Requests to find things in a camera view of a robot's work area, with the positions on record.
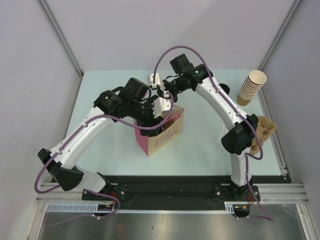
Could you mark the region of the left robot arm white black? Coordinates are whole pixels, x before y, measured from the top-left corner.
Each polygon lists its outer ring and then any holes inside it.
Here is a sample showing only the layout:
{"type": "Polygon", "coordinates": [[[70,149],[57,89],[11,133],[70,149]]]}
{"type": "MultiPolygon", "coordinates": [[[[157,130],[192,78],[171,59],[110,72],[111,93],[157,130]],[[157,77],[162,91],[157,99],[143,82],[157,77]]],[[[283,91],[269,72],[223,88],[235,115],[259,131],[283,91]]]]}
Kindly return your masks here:
{"type": "Polygon", "coordinates": [[[107,199],[111,193],[108,181],[98,172],[79,167],[77,162],[96,138],[115,123],[145,132],[162,127],[166,121],[162,114],[172,112],[174,98],[164,91],[144,99],[155,88],[154,84],[148,86],[132,77],[125,86],[102,92],[75,130],[56,146],[38,152],[43,163],[41,172],[47,171],[65,192],[82,188],[100,200],[107,199]]]}

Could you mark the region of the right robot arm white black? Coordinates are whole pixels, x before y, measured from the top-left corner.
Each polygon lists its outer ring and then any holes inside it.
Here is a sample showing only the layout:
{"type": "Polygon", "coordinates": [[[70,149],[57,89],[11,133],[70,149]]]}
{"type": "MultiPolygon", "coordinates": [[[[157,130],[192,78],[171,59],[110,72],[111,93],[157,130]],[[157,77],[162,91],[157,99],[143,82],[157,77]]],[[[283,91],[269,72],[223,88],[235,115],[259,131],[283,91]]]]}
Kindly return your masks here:
{"type": "Polygon", "coordinates": [[[186,55],[182,54],[170,63],[178,78],[165,82],[157,72],[153,72],[148,79],[149,85],[152,89],[159,89],[164,98],[174,98],[191,89],[214,109],[227,129],[221,144],[230,154],[230,178],[234,184],[230,188],[230,194],[235,200],[242,201],[249,194],[246,186],[251,180],[248,156],[253,138],[257,135],[258,117],[255,114],[247,115],[232,101],[205,62],[193,66],[186,55]]]}

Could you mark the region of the pink and beige paper bag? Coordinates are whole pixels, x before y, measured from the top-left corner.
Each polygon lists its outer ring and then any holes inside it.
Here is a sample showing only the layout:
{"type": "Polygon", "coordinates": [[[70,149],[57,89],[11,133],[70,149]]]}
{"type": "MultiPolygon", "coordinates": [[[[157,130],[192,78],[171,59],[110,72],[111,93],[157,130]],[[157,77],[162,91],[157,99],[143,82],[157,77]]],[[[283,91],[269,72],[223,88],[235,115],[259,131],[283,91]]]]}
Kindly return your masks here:
{"type": "Polygon", "coordinates": [[[152,135],[142,135],[142,130],[138,128],[134,129],[136,142],[148,157],[181,133],[184,123],[184,113],[185,108],[175,105],[168,120],[163,126],[155,129],[152,135]]]}

